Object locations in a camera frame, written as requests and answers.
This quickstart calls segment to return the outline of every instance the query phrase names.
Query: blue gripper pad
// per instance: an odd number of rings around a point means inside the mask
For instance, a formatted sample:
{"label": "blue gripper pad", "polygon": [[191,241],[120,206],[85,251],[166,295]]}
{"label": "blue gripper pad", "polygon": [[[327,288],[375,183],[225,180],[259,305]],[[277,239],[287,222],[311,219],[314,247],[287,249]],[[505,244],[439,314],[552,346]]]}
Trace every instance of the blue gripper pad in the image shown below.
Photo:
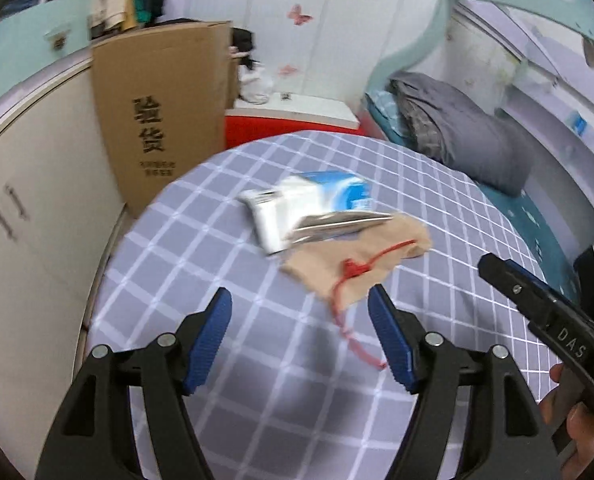
{"label": "blue gripper pad", "polygon": [[184,379],[186,395],[193,394],[208,378],[215,355],[230,323],[232,296],[225,288],[220,288],[207,310],[210,310],[208,316],[192,349],[188,352],[188,373]]}
{"label": "blue gripper pad", "polygon": [[414,373],[413,349],[406,341],[393,310],[395,307],[387,294],[380,292],[378,286],[373,286],[368,293],[368,314],[392,375],[408,392],[417,393],[418,379]]}

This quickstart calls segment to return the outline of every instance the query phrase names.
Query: red drawstring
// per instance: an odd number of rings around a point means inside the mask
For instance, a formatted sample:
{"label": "red drawstring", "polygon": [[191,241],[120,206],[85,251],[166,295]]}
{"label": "red drawstring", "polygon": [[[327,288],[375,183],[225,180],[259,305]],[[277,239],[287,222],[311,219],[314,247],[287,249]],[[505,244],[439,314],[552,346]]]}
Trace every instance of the red drawstring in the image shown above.
{"label": "red drawstring", "polygon": [[407,240],[405,242],[401,242],[400,244],[393,245],[384,249],[380,253],[375,254],[371,259],[369,259],[364,264],[359,264],[356,261],[348,258],[347,260],[342,261],[342,276],[339,278],[339,281],[334,284],[332,297],[330,301],[330,308],[332,310],[332,315],[334,319],[334,323],[341,329],[341,335],[346,339],[348,342],[348,346],[350,350],[354,352],[354,354],[371,366],[378,368],[379,370],[383,370],[386,367],[386,363],[380,361],[376,357],[370,355],[366,352],[365,348],[362,346],[359,341],[354,336],[352,329],[346,328],[346,316],[341,311],[341,307],[339,306],[339,291],[341,286],[350,280],[351,278],[356,278],[357,276],[361,276],[366,272],[372,270],[372,266],[374,263],[379,260],[384,254],[391,253],[392,251],[397,251],[402,247],[406,247],[411,244],[416,244],[416,240]]}

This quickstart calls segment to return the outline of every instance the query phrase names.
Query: human hand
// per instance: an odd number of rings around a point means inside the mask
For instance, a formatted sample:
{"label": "human hand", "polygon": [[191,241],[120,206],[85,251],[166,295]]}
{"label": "human hand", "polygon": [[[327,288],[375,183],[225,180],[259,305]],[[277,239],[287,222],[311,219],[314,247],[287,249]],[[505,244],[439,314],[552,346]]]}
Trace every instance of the human hand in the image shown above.
{"label": "human hand", "polygon": [[[550,378],[558,383],[561,378],[563,364],[554,365],[550,369]],[[552,420],[553,400],[557,389],[552,390],[539,403],[539,409],[546,424]],[[566,419],[568,435],[576,444],[576,453],[561,468],[563,480],[576,479],[594,458],[594,415],[582,402],[573,406]]]}

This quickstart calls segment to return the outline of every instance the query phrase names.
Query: cardboard box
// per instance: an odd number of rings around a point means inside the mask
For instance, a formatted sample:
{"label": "cardboard box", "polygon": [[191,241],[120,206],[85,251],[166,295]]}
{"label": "cardboard box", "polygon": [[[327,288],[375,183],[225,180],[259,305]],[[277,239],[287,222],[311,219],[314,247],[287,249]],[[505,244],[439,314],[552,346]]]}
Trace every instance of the cardboard box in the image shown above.
{"label": "cardboard box", "polygon": [[187,23],[92,48],[97,115],[133,216],[168,183],[224,150],[230,36],[229,23]]}
{"label": "cardboard box", "polygon": [[228,106],[230,110],[235,107],[235,102],[239,98],[241,85],[239,83],[239,58],[230,60],[230,74],[228,75]]}

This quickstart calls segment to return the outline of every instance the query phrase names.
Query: plastic bag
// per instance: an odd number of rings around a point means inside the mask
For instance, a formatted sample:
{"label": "plastic bag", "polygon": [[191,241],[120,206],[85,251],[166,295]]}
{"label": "plastic bag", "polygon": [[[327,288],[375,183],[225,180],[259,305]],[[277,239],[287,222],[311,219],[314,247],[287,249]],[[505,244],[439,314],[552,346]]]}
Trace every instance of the plastic bag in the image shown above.
{"label": "plastic bag", "polygon": [[244,65],[239,66],[240,95],[244,101],[255,105],[262,105],[270,100],[273,81],[266,67],[255,62],[253,69],[248,70]]}

